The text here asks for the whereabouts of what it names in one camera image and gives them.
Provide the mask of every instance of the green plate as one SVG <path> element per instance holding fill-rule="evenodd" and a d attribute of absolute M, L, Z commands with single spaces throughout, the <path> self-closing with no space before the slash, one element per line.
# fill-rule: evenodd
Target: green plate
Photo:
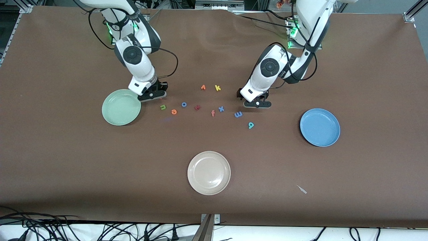
<path fill-rule="evenodd" d="M 116 90 L 105 99 L 102 113 L 104 119 L 115 126 L 131 123 L 141 110 L 137 94 L 130 90 Z"/>

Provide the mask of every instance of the white paper scrap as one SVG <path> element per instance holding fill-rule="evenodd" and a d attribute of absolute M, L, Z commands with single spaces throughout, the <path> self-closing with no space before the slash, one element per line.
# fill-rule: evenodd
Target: white paper scrap
<path fill-rule="evenodd" d="M 299 187 L 300 191 L 302 191 L 304 194 L 307 194 L 308 192 L 305 191 L 303 188 L 301 188 L 299 185 L 296 185 L 297 187 Z"/>

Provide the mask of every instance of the brown table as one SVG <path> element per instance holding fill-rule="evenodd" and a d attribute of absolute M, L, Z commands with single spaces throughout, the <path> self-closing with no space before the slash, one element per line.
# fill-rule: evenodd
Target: brown table
<path fill-rule="evenodd" d="M 89 220 L 193 223 L 218 213 L 228 224 L 428 227 L 428 68 L 401 15 L 333 14 L 317 73 L 271 91 L 272 108 L 261 110 L 235 93 L 267 45 L 286 43 L 283 28 L 221 10 L 161 11 L 151 24 L 180 59 L 168 97 L 116 127 L 101 105 L 131 75 L 81 12 L 35 7 L 0 68 L 1 204 Z M 101 21 L 93 16 L 107 41 Z M 168 53 L 150 58 L 159 75 L 174 68 Z M 338 118 L 333 146 L 302 137 L 311 108 Z M 232 169 L 214 196 L 187 181 L 190 160 L 206 150 Z"/>

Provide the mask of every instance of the plate rim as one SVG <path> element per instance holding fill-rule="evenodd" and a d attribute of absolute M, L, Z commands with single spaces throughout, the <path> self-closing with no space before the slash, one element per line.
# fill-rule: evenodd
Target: plate rim
<path fill-rule="evenodd" d="M 103 102 L 103 105 L 101 106 L 101 113 L 102 113 L 102 115 L 103 115 L 104 120 L 105 120 L 107 123 L 109 123 L 109 124 L 111 124 L 111 125 L 114 125 L 114 126 L 124 126 L 124 125 L 127 125 L 127 124 L 131 123 L 132 121 L 134 121 L 134 120 L 138 117 L 138 115 L 139 115 L 139 114 L 140 114 L 140 112 L 141 112 L 141 102 L 139 102 L 137 98 L 135 99 L 135 100 L 136 100 L 136 102 L 139 102 L 139 103 L 140 103 L 140 105 L 139 105 L 138 111 L 137 111 L 137 112 L 136 112 L 136 114 L 135 114 L 135 117 L 134 117 L 131 121 L 129 121 L 128 123 L 125 123 L 125 124 L 116 124 L 116 123 L 112 123 L 111 121 L 107 120 L 107 118 L 106 118 L 106 115 L 107 115 L 107 113 L 106 113 L 106 111 L 107 111 L 107 110 L 106 110 L 106 106 L 108 106 L 108 104 L 109 104 L 110 100 L 111 100 L 114 96 L 119 96 L 119 95 L 117 95 L 117 94 L 118 94 L 117 92 L 124 92 L 123 94 L 129 94 L 129 95 L 132 95 L 132 96 L 134 96 L 134 97 L 137 97 L 138 95 L 137 95 L 137 94 L 135 94 L 134 92 L 132 92 L 132 91 L 131 91 L 131 90 L 129 90 L 129 89 L 120 89 L 120 90 L 115 90 L 115 91 L 113 91 L 112 93 L 110 93 L 110 94 L 105 98 L 105 100 L 104 100 L 104 102 Z"/>
<path fill-rule="evenodd" d="M 337 134 L 337 137 L 336 137 L 336 139 L 335 139 L 332 143 L 330 143 L 330 144 L 328 144 L 328 145 L 317 145 L 317 144 L 313 143 L 312 141 L 310 141 L 310 140 L 305 136 L 305 132 L 303 131 L 303 121 L 304 121 L 304 118 L 309 114 L 309 112 L 317 111 L 317 110 L 318 110 L 318 111 L 321 111 L 321 112 L 327 112 L 327 113 L 329 113 L 331 116 L 333 116 L 334 120 L 336 120 L 336 121 L 335 121 L 335 123 L 337 123 L 337 128 L 338 128 L 338 134 Z M 326 110 L 326 109 L 323 109 L 323 108 L 312 108 L 312 109 L 310 109 L 310 110 L 307 110 L 307 111 L 302 115 L 302 117 L 300 118 L 300 133 L 302 133 L 302 135 L 303 135 L 303 137 L 306 139 L 306 141 L 308 141 L 310 144 L 312 144 L 312 145 L 314 145 L 314 146 L 317 146 L 317 147 L 329 147 L 329 146 L 333 145 L 334 143 L 336 143 L 336 142 L 337 142 L 337 140 L 339 140 L 339 137 L 340 137 L 340 123 L 339 123 L 339 120 L 336 118 L 336 116 L 335 116 L 335 115 L 333 115 L 333 113 L 331 113 L 330 111 L 328 111 L 328 110 Z"/>
<path fill-rule="evenodd" d="M 225 161 L 225 163 L 226 163 L 226 172 L 228 172 L 229 173 L 229 175 L 228 175 L 228 178 L 227 178 L 227 181 L 224 181 L 225 182 L 225 185 L 224 185 L 224 187 L 223 188 L 221 188 L 220 190 L 218 190 L 217 192 L 215 192 L 215 193 L 210 193 L 210 194 L 206 194 L 206 193 L 202 193 L 202 192 L 200 192 L 200 191 L 198 191 L 193 185 L 192 185 L 192 183 L 190 182 L 190 179 L 191 179 L 191 167 L 193 166 L 192 165 L 192 163 L 194 163 L 194 162 L 197 162 L 197 161 L 199 161 L 201 158 L 198 158 L 198 159 L 196 159 L 196 157 L 198 156 L 198 155 L 203 155 L 204 153 L 214 153 L 214 154 L 216 154 L 216 155 L 219 155 L 224 161 Z M 200 193 L 200 194 L 202 194 L 202 195 L 206 195 L 206 196 L 212 196 L 212 195 L 216 195 L 216 194 L 219 194 L 220 192 L 222 192 L 223 190 L 225 190 L 226 189 L 226 187 L 227 187 L 227 185 L 229 184 L 229 182 L 230 182 L 230 177 L 231 177 L 231 175 L 232 175 L 232 171 L 231 171 L 231 169 L 230 169 L 230 164 L 229 164 L 229 162 L 227 161 L 227 159 L 222 155 L 222 154 L 220 154 L 220 153 L 218 153 L 218 152 L 216 152 L 216 151 L 203 151 L 203 152 L 200 152 L 200 153 L 198 153 L 198 154 L 196 154 L 193 158 L 192 158 L 192 160 L 190 161 L 190 163 L 189 163 L 189 166 L 187 167 L 187 181 L 189 182 L 189 184 L 190 184 L 190 186 L 193 188 L 193 190 L 195 190 L 197 193 Z"/>

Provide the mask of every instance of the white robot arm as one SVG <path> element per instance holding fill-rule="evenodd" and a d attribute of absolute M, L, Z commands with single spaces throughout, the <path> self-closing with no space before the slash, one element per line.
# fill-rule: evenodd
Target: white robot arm
<path fill-rule="evenodd" d="M 296 20 L 298 32 L 293 38 L 303 46 L 301 57 L 296 57 L 287 52 L 280 43 L 268 46 L 257 60 L 256 66 L 247 84 L 237 92 L 238 98 L 245 98 L 244 107 L 269 108 L 271 103 L 266 101 L 269 96 L 269 88 L 280 77 L 289 84 L 303 80 L 308 66 L 315 52 L 327 33 L 330 23 L 328 18 L 333 12 L 336 0 L 297 0 Z M 345 0 L 342 2 L 354 3 L 358 0 Z"/>
<path fill-rule="evenodd" d="M 128 88 L 138 94 L 141 102 L 166 96 L 168 83 L 159 82 L 155 68 L 147 57 L 156 52 L 161 39 L 159 34 L 141 15 L 132 0 L 81 0 L 82 3 L 101 9 L 113 38 L 114 52 L 132 74 Z"/>

